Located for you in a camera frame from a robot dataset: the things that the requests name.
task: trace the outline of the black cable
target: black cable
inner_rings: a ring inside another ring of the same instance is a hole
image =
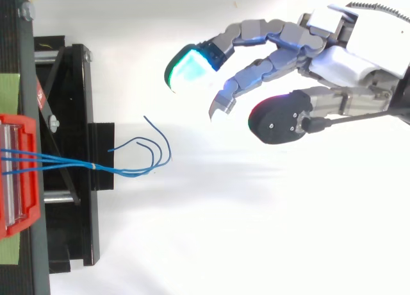
[[[302,129],[307,133],[318,133],[335,124],[348,123],[354,121],[361,121],[367,119],[375,119],[377,117],[385,117],[386,115],[404,115],[410,113],[410,108],[398,108],[388,111],[377,112],[374,114],[363,114],[354,117],[343,117],[341,119],[330,120],[325,117],[304,118],[302,120]]]

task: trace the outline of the metal rod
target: metal rod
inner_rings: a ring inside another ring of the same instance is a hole
[[[58,51],[36,51],[34,61],[36,64],[53,64],[57,58]]]
[[[44,192],[44,203],[70,203],[74,202],[68,190],[50,190]]]

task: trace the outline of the green tape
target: green tape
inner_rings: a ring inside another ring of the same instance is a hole
[[[0,114],[16,114],[20,74],[0,74]]]
[[[0,114],[17,114],[19,88],[20,74],[0,74]],[[19,257],[20,234],[0,240],[0,265],[18,265]]]
[[[20,234],[0,240],[0,265],[18,265]]]

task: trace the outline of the black metal frame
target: black metal frame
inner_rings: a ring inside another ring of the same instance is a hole
[[[33,27],[19,17],[28,0],[0,0],[0,73],[20,74],[19,113],[38,120]],[[37,126],[38,150],[41,150]],[[0,265],[0,294],[50,294],[43,177],[38,174],[41,218],[20,234],[18,265]]]
[[[58,46],[54,63],[36,65],[50,106],[41,111],[42,150],[112,167],[114,156],[107,149],[114,147],[114,124],[93,123],[88,51],[81,44]],[[51,115],[60,122],[56,133],[48,127]],[[84,168],[60,169],[44,173],[44,183],[46,192],[68,189],[74,199],[73,203],[45,205],[50,273],[70,271],[73,259],[94,265],[100,257],[96,191],[112,189],[113,175],[101,176],[99,171]]]
[[[63,37],[33,38],[32,23],[19,16],[27,1],[0,0],[0,73],[20,74],[19,113],[38,124],[38,152],[113,166],[113,153],[106,150],[114,147],[114,124],[93,123],[88,49],[65,47]],[[36,67],[35,49],[50,46],[60,50],[56,61]],[[47,97],[40,116],[36,75]],[[56,133],[49,129],[51,114],[60,121]],[[38,180],[42,215],[20,234],[19,264],[0,265],[0,294],[50,294],[49,273],[70,271],[69,260],[92,266],[99,259],[96,191],[113,188],[112,174],[63,169],[39,173]],[[45,206],[44,186],[69,190],[74,202]]]

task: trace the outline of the black bracket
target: black bracket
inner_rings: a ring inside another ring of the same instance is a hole
[[[113,167],[114,155],[107,150],[114,147],[114,124],[93,120],[89,50],[81,44],[66,47],[63,42],[62,37],[35,38],[36,51],[56,53],[54,61],[36,63],[47,98],[40,112],[42,151]],[[52,115],[60,122],[55,132],[49,125]],[[85,266],[99,260],[97,190],[113,189],[113,175],[101,172],[84,168],[44,172],[46,198],[50,192],[68,190],[74,200],[49,203],[46,199],[50,273],[70,271],[70,260],[83,259]]]

